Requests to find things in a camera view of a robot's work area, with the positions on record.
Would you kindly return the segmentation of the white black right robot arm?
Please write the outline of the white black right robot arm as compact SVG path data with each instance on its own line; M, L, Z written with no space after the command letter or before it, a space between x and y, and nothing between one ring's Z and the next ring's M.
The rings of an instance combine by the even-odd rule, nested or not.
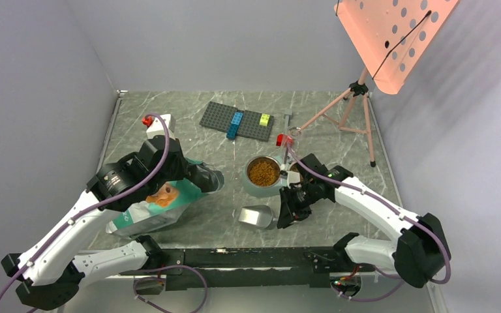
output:
M323 165L314 154L297 161L301 181L279 190L278 228L287 228L311 215L311 206L330 200L367 219L386 240L348 233L334 245L334 262L342 271L369 264L389 269L410 286L445 284L451 276L451 252L440 220L431 213L420 216L385 199L354 174Z

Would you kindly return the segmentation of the green pet food bag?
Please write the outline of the green pet food bag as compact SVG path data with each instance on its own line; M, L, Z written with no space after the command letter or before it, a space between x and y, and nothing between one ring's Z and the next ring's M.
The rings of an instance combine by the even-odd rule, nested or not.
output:
M144 201L132 204L109 222L105 232L122 238L135 238L176 223L194 202L220 191L222 172L205 162L189 160L189 176L165 183Z

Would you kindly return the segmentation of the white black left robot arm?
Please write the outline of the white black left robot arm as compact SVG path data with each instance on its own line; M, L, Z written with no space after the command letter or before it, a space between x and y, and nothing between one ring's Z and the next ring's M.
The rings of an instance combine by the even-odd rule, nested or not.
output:
M126 271L156 272L164 263L160 246L148 235L119 248L90 255L80 250L92 236L128 208L189 175L179 140L156 135L116 162L103 165L71 210L36 245L7 254L1 265L16 284L21 304L53 310L86 285Z

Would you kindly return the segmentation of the metal food scoop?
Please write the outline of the metal food scoop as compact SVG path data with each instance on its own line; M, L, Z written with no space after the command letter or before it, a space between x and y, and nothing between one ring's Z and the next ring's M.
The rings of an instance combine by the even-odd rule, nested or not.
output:
M273 229L277 223L275 212L268 205L244 206L236 214L236 219L241 224L261 230Z

